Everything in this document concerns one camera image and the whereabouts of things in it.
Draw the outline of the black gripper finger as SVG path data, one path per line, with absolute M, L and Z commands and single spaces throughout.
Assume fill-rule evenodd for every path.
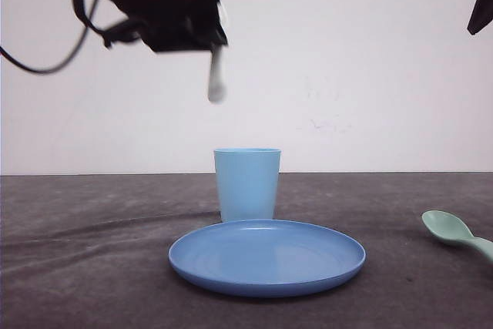
M 476 0 L 467 30 L 476 35 L 492 22 L 492 0 Z

